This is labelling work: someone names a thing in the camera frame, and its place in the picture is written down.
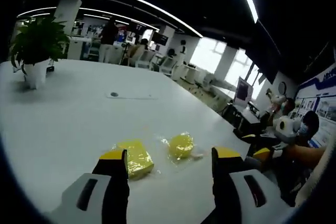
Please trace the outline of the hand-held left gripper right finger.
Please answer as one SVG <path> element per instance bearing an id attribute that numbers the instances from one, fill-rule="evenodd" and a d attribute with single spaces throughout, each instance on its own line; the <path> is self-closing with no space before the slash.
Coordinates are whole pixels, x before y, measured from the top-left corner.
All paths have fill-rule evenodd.
<path id="1" fill-rule="evenodd" d="M 212 148 L 214 214 L 218 223 L 276 223 L 288 210 L 279 188 L 238 152 Z"/>

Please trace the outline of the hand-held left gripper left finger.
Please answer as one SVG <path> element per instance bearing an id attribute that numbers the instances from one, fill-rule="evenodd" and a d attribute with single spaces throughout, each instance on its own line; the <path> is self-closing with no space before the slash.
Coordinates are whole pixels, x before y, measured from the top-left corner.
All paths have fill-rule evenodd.
<path id="1" fill-rule="evenodd" d="M 52 223 L 126 223 L 130 189 L 127 150 L 117 148 L 99 157 L 91 173 L 82 174 L 50 212 Z"/>

